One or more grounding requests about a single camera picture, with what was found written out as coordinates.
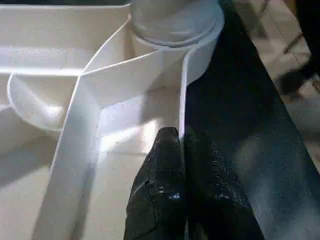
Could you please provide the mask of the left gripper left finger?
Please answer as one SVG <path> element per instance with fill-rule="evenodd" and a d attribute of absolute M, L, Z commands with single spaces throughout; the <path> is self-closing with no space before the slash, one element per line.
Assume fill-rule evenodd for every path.
<path fill-rule="evenodd" d="M 125 240 L 183 240 L 185 166 L 175 127 L 161 128 L 137 172 L 126 206 Z"/>

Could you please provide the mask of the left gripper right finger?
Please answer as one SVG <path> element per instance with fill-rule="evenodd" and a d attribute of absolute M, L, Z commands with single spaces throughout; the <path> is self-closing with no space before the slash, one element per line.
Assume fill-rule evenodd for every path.
<path fill-rule="evenodd" d="M 208 134 L 184 135 L 188 237 L 191 240 L 263 240 L 240 181 Z"/>

